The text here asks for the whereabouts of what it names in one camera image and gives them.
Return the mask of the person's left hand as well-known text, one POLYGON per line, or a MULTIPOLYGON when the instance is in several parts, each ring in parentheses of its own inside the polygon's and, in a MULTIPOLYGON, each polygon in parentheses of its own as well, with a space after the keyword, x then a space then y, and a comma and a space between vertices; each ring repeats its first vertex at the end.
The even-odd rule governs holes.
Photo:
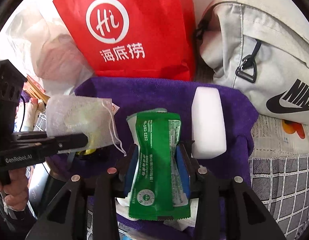
POLYGON ((26 177, 26 167, 9 171, 11 183, 2 185, 0 182, 0 192, 5 192, 4 202, 14 211, 24 211, 29 199, 28 179, 26 177))

